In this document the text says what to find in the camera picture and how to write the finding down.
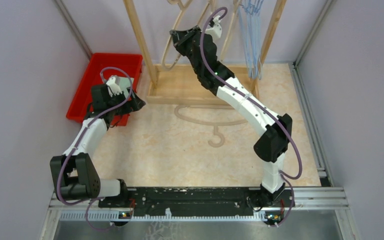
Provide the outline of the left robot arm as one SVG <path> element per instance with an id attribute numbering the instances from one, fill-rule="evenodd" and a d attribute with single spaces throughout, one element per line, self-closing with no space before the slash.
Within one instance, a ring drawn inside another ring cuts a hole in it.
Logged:
<path id="1" fill-rule="evenodd" d="M 113 119 L 140 110 L 145 102 L 131 86 L 98 84 L 91 88 L 91 97 L 92 101 L 75 140 L 63 154 L 50 160 L 55 194 L 65 205 L 110 198 L 116 206 L 124 207 L 130 200 L 124 181 L 100 178 L 92 156 L 113 125 Z"/>

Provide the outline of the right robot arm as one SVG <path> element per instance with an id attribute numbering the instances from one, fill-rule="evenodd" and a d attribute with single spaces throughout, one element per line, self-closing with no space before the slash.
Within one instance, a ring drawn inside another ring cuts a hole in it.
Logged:
<path id="1" fill-rule="evenodd" d="M 279 171 L 283 169 L 292 133 L 292 118 L 288 114 L 280 116 L 263 106 L 235 74 L 218 61 L 214 41 L 222 35 L 221 26 L 209 27 L 204 33 L 195 26 L 188 30 L 173 29 L 169 34 L 178 53 L 189 59 L 200 84 L 232 106 L 257 132 L 259 139 L 253 149 L 263 161 L 261 199 L 267 206 L 275 206 L 285 188 Z"/>

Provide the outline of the blue wire hanger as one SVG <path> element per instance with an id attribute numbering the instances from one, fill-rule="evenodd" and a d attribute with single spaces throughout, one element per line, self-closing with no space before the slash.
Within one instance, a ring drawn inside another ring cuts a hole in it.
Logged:
<path id="1" fill-rule="evenodd" d="M 249 28 L 248 28 L 248 11 L 249 0 L 242 0 L 240 8 L 238 9 L 239 16 L 239 25 L 241 31 L 241 37 L 243 41 L 243 51 L 245 57 L 245 63 L 248 69 L 248 76 L 251 77 L 251 54 L 250 54 L 250 37 L 249 37 Z"/>
<path id="2" fill-rule="evenodd" d="M 260 7 L 261 0 L 245 0 L 243 10 L 246 18 L 244 33 L 244 53 L 248 68 L 248 76 L 252 79 L 259 76 L 258 63 L 260 45 Z"/>
<path id="3" fill-rule="evenodd" d="M 248 33 L 250 41 L 250 59 L 251 59 L 251 77 L 260 80 L 262 77 L 261 70 L 261 50 L 262 47 L 262 16 L 261 9 L 263 0 L 248 1 Z"/>

